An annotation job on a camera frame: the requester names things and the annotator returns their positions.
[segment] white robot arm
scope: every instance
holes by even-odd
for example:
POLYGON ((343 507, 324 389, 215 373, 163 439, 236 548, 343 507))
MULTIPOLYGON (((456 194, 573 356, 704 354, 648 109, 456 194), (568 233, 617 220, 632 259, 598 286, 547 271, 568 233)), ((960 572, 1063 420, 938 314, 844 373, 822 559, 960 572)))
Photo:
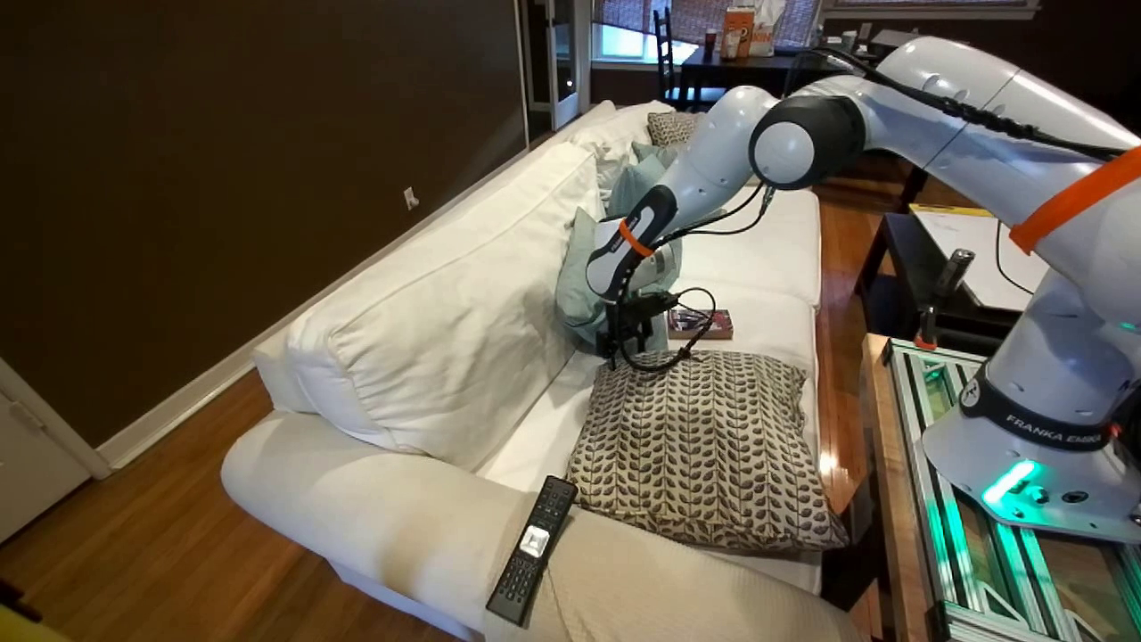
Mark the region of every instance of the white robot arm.
POLYGON ((1052 264, 922 453, 1005 525, 1141 541, 1141 477, 1104 428, 1141 371, 1137 137, 999 58, 912 40, 869 77, 835 75, 780 102, 728 94, 635 213, 598 228, 588 280, 622 299, 635 264, 716 216, 747 170, 798 188, 862 151, 938 175, 1052 264), (994 496, 1010 472, 1019 481, 994 496))

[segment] couch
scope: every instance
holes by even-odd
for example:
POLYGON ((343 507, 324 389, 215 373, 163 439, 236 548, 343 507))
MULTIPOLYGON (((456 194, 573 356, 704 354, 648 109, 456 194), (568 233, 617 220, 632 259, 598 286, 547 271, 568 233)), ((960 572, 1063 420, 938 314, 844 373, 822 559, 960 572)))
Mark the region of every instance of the couch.
MULTIPOLYGON (((228 496, 332 572, 456 639, 854 639, 821 548, 742 556, 573 511, 526 629, 484 613, 534 490, 568 475, 598 356, 551 305, 569 216, 604 207, 671 106, 598 102, 445 204, 255 347, 273 411, 224 458, 228 496)), ((821 207, 780 194, 745 234, 683 238, 736 334, 804 371, 812 453, 821 207)))

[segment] patterned pillow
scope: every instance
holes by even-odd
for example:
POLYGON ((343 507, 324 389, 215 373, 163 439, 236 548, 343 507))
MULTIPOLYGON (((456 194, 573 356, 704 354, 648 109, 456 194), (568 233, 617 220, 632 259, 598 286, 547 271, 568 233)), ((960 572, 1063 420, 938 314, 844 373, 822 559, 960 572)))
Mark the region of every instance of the patterned pillow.
POLYGON ((803 385, 760 354, 603 368, 568 472, 577 504, 728 553, 844 547, 803 439, 803 385))

